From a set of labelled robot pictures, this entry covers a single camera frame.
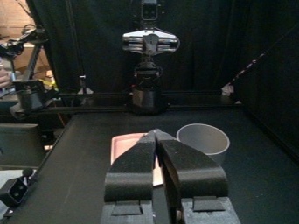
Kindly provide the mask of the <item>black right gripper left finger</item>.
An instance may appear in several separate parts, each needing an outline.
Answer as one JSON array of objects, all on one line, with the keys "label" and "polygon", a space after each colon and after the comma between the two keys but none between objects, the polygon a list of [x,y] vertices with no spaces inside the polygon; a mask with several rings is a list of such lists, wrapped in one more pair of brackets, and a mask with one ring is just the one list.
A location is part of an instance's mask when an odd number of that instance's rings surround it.
[{"label": "black right gripper left finger", "polygon": [[111,165],[105,176],[104,201],[112,215],[143,214],[152,202],[155,132],[149,131]]}]

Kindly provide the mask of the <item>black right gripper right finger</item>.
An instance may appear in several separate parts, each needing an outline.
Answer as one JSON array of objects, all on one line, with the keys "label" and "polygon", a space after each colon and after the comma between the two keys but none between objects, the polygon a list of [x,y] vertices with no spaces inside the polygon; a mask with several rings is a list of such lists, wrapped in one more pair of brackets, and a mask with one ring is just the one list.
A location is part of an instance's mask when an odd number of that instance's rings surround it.
[{"label": "black right gripper right finger", "polygon": [[155,141],[171,209],[182,210],[183,201],[190,200],[194,212],[224,211],[220,200],[228,196],[228,181],[223,168],[159,129]]}]

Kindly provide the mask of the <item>person's hand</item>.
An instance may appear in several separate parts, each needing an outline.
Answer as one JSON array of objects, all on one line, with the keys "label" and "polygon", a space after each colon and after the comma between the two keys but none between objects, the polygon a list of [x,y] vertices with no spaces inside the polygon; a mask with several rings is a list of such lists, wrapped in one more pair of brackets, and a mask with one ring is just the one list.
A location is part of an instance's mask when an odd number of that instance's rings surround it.
[{"label": "person's hand", "polygon": [[12,82],[13,82],[13,74],[1,68],[0,69],[0,88],[9,87],[12,85]]}]

